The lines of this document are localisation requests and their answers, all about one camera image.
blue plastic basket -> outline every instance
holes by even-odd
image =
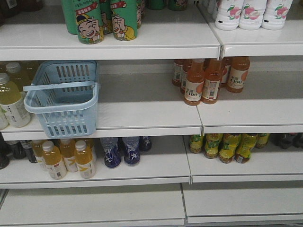
[[[51,139],[91,135],[97,126],[98,67],[95,61],[48,61],[40,65],[25,97]]]

shelf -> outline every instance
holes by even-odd
[[[184,103],[172,73],[101,75],[97,130],[88,137],[200,134],[196,107]],[[33,114],[25,127],[1,132],[4,140],[48,139]]]
[[[302,223],[303,182],[183,184],[192,226]]]
[[[293,4],[281,30],[248,31],[237,28],[223,31],[215,26],[211,15],[198,4],[213,33],[221,43],[221,57],[303,55],[303,6]]]
[[[225,164],[219,158],[208,159],[203,153],[189,151],[189,136],[184,136],[192,183],[302,181],[303,149],[281,149],[269,142],[266,147],[254,148],[249,162]]]
[[[303,131],[301,71],[250,72],[241,93],[220,90],[215,104],[199,104],[204,133]]]
[[[179,184],[69,189],[11,189],[0,226],[181,226]]]
[[[136,39],[123,42],[108,34],[94,45],[67,32],[61,6],[45,6],[7,19],[0,43],[0,61],[217,58],[220,51],[194,4],[182,12],[147,9]]]
[[[10,164],[0,171],[0,188],[67,188],[121,186],[164,183],[189,183],[190,171],[181,136],[152,137],[152,148],[142,153],[136,166],[121,163],[116,168],[104,164],[103,150],[96,148],[96,174],[83,179],[78,172],[68,172],[61,180],[52,179],[38,164],[10,157]]]

basket handle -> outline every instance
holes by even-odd
[[[33,86],[24,86],[23,91],[48,90],[48,89],[56,89],[56,88],[83,87],[83,86],[93,86],[93,85],[95,85],[94,81],[71,82],[71,83],[62,83],[62,84],[33,85]]]

white plastic bottle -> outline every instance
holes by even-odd
[[[293,0],[267,0],[261,26],[269,30],[282,29],[292,2]]]
[[[215,25],[218,29],[231,31],[238,27],[244,0],[220,0]]]
[[[244,0],[239,27],[256,30],[261,27],[267,0]]]

bottle label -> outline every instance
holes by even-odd
[[[49,175],[53,179],[56,179],[56,180],[63,178],[67,173],[67,170],[66,170],[66,167],[64,165],[64,161],[62,158],[61,158],[61,161],[55,165],[46,165],[46,169],[47,169]]]
[[[228,86],[234,89],[243,88],[247,75],[248,70],[241,71],[232,68],[228,79]]]
[[[92,161],[84,165],[80,165],[77,163],[77,167],[80,172],[80,175],[85,179],[91,178],[96,173],[95,165]]]
[[[218,95],[219,87],[220,87],[220,81],[210,81],[206,79],[204,81],[202,97],[209,100],[216,99]]]
[[[8,122],[14,127],[22,127],[30,120],[29,112],[24,108],[23,98],[9,105],[1,105]]]
[[[184,97],[188,101],[199,101],[202,96],[202,88],[204,81],[201,83],[193,83],[186,79],[186,88]]]

